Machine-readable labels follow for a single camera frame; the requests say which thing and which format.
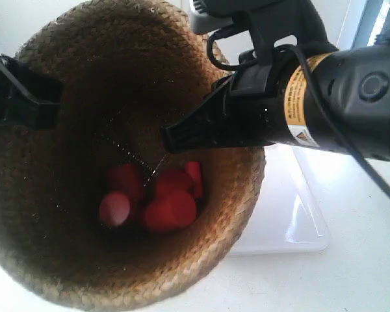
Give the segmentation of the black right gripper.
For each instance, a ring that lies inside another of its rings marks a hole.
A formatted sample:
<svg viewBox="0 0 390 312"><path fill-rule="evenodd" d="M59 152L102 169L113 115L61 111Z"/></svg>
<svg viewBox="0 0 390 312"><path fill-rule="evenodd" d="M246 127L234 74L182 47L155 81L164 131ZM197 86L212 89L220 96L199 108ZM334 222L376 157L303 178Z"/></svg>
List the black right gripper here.
<svg viewBox="0 0 390 312"><path fill-rule="evenodd" d="M256 64L215 82L200 105L180 121L161 127L166 150L292 144L283 112L292 59L292 51L277 47L269 65Z"/></svg>

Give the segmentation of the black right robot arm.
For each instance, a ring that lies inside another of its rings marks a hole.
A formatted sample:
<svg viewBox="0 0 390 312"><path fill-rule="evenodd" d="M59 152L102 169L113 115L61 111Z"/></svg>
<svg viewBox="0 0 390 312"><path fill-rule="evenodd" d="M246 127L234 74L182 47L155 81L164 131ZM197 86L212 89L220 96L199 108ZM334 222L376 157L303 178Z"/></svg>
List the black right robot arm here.
<svg viewBox="0 0 390 312"><path fill-rule="evenodd" d="M371 46L308 58L321 101L311 94L296 55L277 51L216 82L202 103L161 129L165 148L269 146L275 143L347 153L327 111L367 158L390 161L390 46Z"/></svg>

